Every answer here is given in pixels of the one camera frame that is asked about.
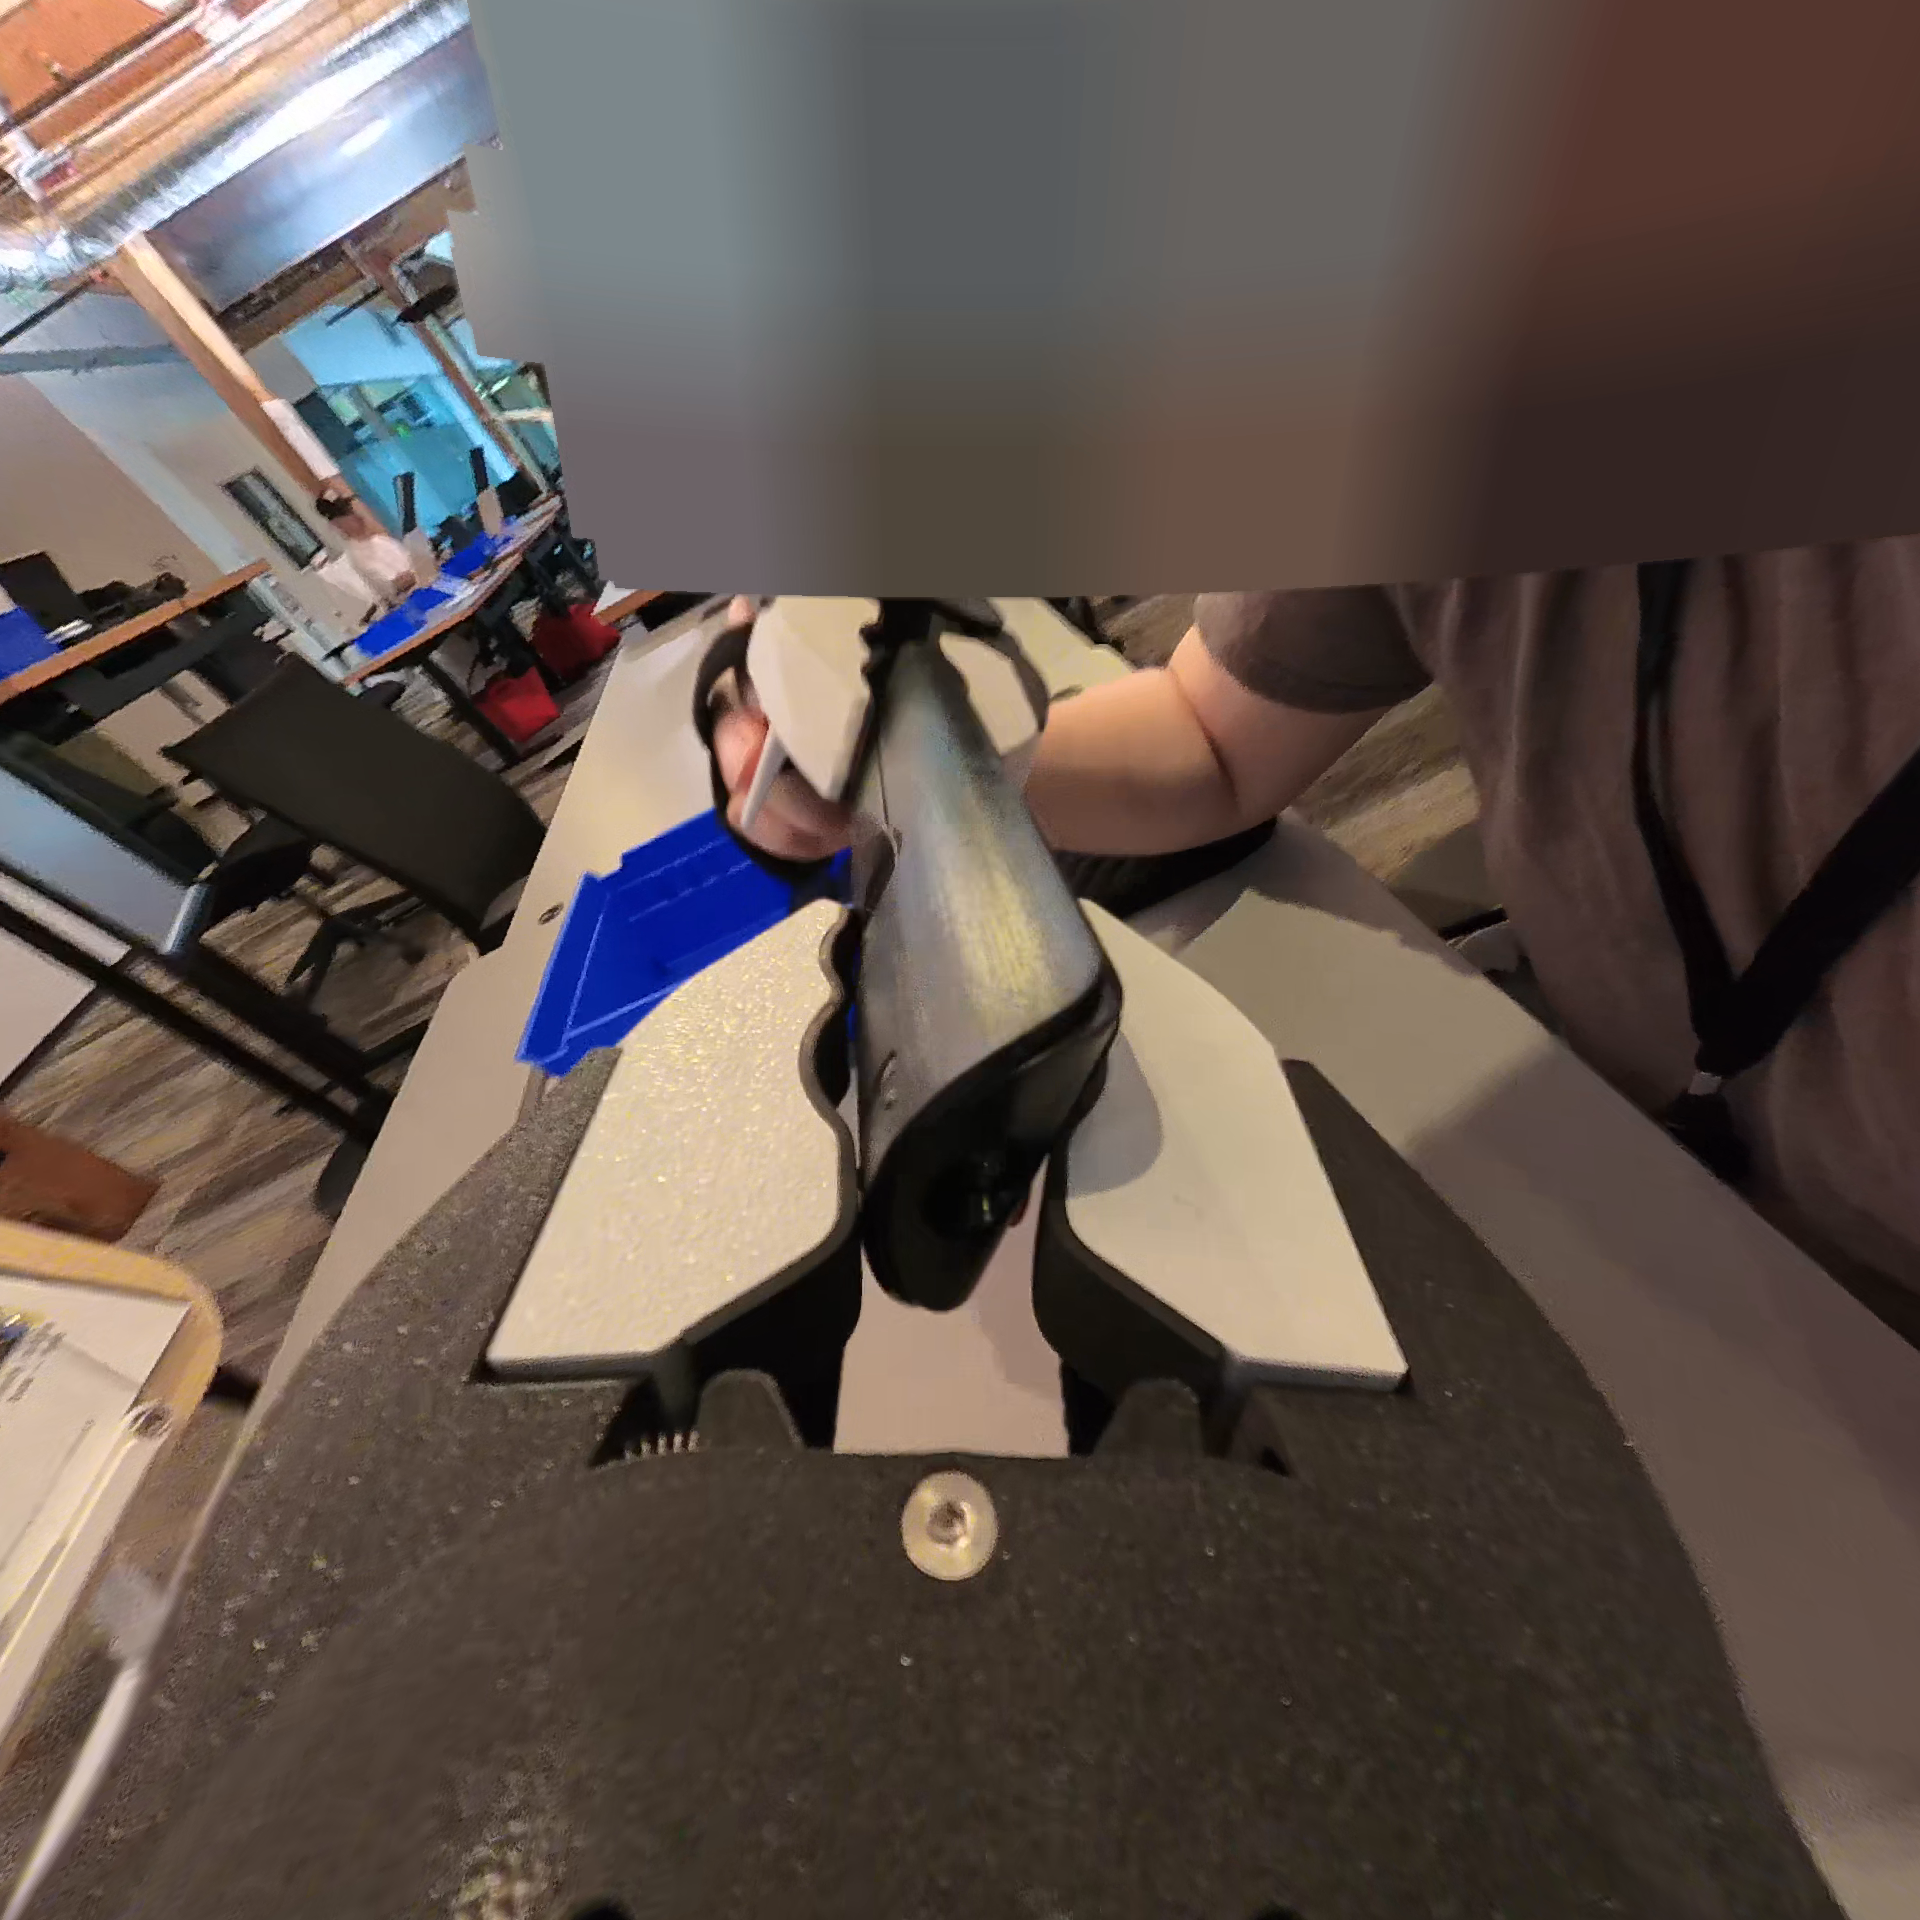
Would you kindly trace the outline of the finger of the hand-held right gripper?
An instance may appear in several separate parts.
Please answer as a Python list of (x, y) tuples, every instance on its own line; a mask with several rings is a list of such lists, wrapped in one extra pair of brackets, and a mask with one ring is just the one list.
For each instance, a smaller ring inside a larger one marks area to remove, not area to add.
[(952, 602), (952, 665), (990, 738), (1038, 738), (1051, 705), (1012, 618), (990, 598)]
[(782, 771), (855, 810), (877, 810), (870, 778), (877, 694), (870, 683), (882, 601), (780, 594), (754, 617), (744, 673), (766, 719), (759, 762), (743, 800), (762, 810)]

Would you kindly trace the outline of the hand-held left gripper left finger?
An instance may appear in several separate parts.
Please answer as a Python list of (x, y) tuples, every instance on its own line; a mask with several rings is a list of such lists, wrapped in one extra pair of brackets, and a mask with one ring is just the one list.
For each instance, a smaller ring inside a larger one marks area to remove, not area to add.
[(628, 1378), (662, 1415), (775, 1378), (834, 1415), (861, 1307), (839, 902), (671, 989), (620, 1043), (486, 1343), (509, 1381)]

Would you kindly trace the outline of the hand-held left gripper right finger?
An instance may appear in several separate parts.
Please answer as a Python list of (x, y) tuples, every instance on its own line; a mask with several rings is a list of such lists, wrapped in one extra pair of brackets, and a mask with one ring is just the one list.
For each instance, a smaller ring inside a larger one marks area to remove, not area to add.
[(1271, 1039), (1085, 902), (1119, 986), (1100, 1089), (1053, 1151), (1032, 1307), (1067, 1375), (1222, 1415), (1261, 1384), (1395, 1394), (1408, 1359)]

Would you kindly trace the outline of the black remote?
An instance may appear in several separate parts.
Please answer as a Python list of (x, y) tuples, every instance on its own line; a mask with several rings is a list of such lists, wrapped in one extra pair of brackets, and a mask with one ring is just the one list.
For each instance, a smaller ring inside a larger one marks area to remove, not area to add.
[(962, 1304), (1064, 1139), (1119, 986), (950, 666), (899, 657), (855, 814), (856, 1229), (900, 1304)]

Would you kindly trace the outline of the person's right forearm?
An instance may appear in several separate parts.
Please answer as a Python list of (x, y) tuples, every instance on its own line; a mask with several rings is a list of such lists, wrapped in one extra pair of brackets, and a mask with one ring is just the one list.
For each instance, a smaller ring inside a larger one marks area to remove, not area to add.
[(1063, 851), (1186, 851), (1277, 819), (1381, 714), (1271, 702), (1188, 625), (1164, 665), (1048, 709), (1023, 801)]

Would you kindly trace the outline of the person's right hand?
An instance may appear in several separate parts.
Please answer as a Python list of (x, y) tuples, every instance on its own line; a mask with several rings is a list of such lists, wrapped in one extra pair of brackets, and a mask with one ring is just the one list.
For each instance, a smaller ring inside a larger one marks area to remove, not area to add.
[(802, 775), (786, 729), (764, 709), (747, 659), (759, 611), (762, 601), (750, 594), (726, 601), (695, 678), (691, 714), (717, 819), (768, 873), (795, 875), (847, 845), (850, 808)]

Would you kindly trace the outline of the red storage bin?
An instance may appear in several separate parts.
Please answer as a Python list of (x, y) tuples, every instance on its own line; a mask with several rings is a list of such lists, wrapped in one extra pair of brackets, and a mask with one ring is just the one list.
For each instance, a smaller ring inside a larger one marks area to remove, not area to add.
[(620, 645), (620, 631), (589, 602), (547, 597), (534, 615), (530, 645), (544, 671), (562, 686), (584, 678)]
[(511, 758), (550, 734), (562, 719), (558, 691), (539, 666), (498, 670), (474, 691), (470, 703)]

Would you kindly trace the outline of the blue plastic bin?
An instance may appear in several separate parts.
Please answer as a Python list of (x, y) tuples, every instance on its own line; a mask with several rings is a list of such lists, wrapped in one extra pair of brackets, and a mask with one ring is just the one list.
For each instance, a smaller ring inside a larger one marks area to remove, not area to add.
[(613, 1049), (666, 995), (790, 918), (804, 904), (844, 904), (850, 851), (780, 878), (710, 814), (628, 849), (608, 873), (583, 875), (547, 954), (517, 1063), (564, 1077)]

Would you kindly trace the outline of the black mat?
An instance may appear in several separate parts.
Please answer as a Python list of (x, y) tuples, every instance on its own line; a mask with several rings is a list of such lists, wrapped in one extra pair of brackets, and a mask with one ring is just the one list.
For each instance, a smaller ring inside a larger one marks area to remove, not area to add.
[(1277, 819), (1269, 818), (1255, 827), (1207, 840), (1199, 847), (1183, 847), (1162, 855), (1090, 855), (1058, 849), (1053, 863), (1070, 894), (1104, 911), (1128, 920), (1149, 907), (1186, 894), (1266, 847)]

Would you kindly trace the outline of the black office chair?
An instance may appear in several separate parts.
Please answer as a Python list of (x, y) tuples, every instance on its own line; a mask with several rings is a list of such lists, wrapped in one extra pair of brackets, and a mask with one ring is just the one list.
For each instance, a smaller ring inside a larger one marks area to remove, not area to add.
[(544, 845), (542, 818), (504, 776), (291, 655), (162, 752), (228, 801), (391, 879), (479, 952), (504, 941)]

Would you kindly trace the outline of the instruction sheet on stand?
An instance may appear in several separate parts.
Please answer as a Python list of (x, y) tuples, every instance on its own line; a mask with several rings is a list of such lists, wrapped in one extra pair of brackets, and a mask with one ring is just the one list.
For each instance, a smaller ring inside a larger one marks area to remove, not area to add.
[(136, 1490), (216, 1371), (223, 1322), (183, 1269), (3, 1227), (3, 1755), (12, 1760)]

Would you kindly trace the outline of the person's torso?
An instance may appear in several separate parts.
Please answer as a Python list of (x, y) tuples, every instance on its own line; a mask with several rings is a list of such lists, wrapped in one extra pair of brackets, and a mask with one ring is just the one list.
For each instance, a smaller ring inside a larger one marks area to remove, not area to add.
[[(1650, 1115), (1696, 1067), (1685, 947), (1637, 816), (1740, 974), (1894, 776), (1915, 766), (1917, 539), (1694, 559), (1640, 713), (1640, 571), (1211, 591), (1210, 650), (1322, 713), (1438, 686), (1486, 869), (1564, 1039)], [(1915, 885), (1824, 974), (1726, 1105), (1749, 1205), (1915, 1343)]]

